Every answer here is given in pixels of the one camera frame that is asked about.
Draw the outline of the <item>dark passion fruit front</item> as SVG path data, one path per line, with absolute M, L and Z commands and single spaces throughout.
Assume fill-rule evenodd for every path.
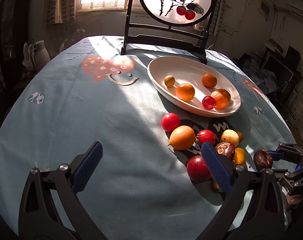
M 262 170 L 267 168 L 272 168 L 272 156 L 266 150 L 259 149 L 254 153 L 254 164 L 258 172 L 261 172 Z

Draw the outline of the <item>dark passion fruit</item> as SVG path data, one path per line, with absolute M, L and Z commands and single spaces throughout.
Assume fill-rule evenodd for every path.
M 261 172 L 262 170 L 267 168 L 272 168 L 272 156 L 266 150 L 259 149 L 254 153 L 254 164 L 258 172 Z
M 235 146 L 231 142 L 220 142 L 216 145 L 216 151 L 220 155 L 224 155 L 231 159 L 235 155 Z

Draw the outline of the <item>large textured orange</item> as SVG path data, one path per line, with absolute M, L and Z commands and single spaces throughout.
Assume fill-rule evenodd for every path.
M 216 109 L 224 109 L 227 107 L 231 100 L 231 95 L 226 89 L 216 89 L 211 93 L 211 97 L 213 97 L 216 101 L 215 108 Z

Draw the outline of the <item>small red tomato front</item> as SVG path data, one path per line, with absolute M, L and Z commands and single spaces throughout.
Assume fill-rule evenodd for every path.
M 206 110 L 211 110 L 216 106 L 216 100 L 211 96 L 205 96 L 202 100 L 202 106 Z

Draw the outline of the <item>small green-brown kiwi fruit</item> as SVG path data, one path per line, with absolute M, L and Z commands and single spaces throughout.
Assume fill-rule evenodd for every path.
M 172 75 L 165 76 L 165 78 L 164 78 L 164 84 L 168 88 L 173 87 L 175 85 L 175 77 L 173 77 Z

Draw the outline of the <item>yellow orange centre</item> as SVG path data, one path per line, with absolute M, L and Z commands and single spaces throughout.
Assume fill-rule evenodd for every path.
M 240 147 L 235 148 L 233 163 L 234 163 L 235 166 L 237 166 L 237 165 L 245 166 L 245 164 L 246 164 L 246 153 L 245 153 L 245 150 L 243 148 L 240 148 Z

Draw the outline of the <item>large yellow-orange fruit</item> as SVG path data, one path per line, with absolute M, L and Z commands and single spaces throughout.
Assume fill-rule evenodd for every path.
M 212 180 L 212 188 L 215 192 L 222 192 L 218 183 L 215 180 Z

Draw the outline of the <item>small yellow-orange fruit back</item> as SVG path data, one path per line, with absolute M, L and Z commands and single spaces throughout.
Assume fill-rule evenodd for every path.
M 238 137 L 239 137 L 239 144 L 244 140 L 244 134 L 240 131 L 237 131 Z

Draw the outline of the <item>pale yellow round fruit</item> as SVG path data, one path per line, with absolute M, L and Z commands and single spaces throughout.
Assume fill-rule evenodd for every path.
M 240 143 L 239 135 L 236 131 L 231 129 L 226 129 L 220 138 L 221 142 L 230 142 L 234 145 L 234 147 L 237 147 Z

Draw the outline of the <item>large red apple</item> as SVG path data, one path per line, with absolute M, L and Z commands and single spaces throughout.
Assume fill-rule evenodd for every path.
M 187 162 L 187 174 L 195 183 L 203 183 L 211 178 L 211 172 L 203 157 L 196 155 Z

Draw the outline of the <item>grey cloth pile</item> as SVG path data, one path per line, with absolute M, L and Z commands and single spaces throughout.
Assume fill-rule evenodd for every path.
M 268 95 L 278 90 L 274 72 L 261 69 L 256 60 L 250 55 L 243 54 L 240 59 L 233 58 L 233 62 L 252 80 L 263 94 Z

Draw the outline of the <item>red tomato middle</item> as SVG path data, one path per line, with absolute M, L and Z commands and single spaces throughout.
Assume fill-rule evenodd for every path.
M 196 139 L 197 139 L 197 144 L 200 147 L 204 142 L 209 142 L 212 145 L 214 145 L 216 142 L 215 134 L 208 129 L 203 129 L 199 131 L 198 134 L 196 135 Z

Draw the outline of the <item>white oval plate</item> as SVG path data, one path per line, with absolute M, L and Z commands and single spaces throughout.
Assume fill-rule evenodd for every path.
M 147 73 L 158 92 L 168 101 L 185 111 L 201 116 L 218 118 L 233 115 L 241 107 L 241 96 L 235 86 L 215 69 L 197 61 L 178 56 L 158 57 L 150 61 Z M 206 88 L 202 83 L 202 76 L 205 73 L 210 73 L 217 78 L 217 89 L 224 88 L 230 93 L 230 103 L 224 109 L 206 110 L 203 108 L 203 98 L 211 95 L 212 92 L 211 89 Z M 164 78 L 167 75 L 175 77 L 175 85 L 171 88 L 166 87 L 164 84 Z M 195 95 L 193 100 L 185 102 L 176 96 L 176 87 L 182 83 L 189 83 L 194 87 Z

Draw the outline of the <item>teal printed tablecloth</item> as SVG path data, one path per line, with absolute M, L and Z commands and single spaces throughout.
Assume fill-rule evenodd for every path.
M 123 40 L 84 38 L 58 54 L 14 103 L 0 129 L 0 215 L 18 231 L 19 207 L 31 168 L 55 170 L 86 152 L 94 141 L 103 157 L 78 198 L 109 239 L 195 239 L 222 204 L 211 184 L 193 185 L 185 162 L 194 150 L 174 153 L 161 127 L 173 112 L 196 129 L 209 119 L 161 96 L 147 73 L 149 62 L 171 49 L 132 45 L 135 68 L 95 81 L 82 66 L 111 59 Z

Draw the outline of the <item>black framed painted screen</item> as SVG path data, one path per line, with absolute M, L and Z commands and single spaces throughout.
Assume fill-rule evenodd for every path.
M 134 23 L 131 21 L 135 0 L 128 0 L 124 41 L 120 53 L 126 54 L 128 44 L 147 44 L 188 51 L 200 62 L 207 63 L 205 46 L 218 0 L 138 0 L 143 11 L 157 25 Z M 196 44 L 166 36 L 147 34 L 130 35 L 131 28 L 148 29 L 191 37 Z

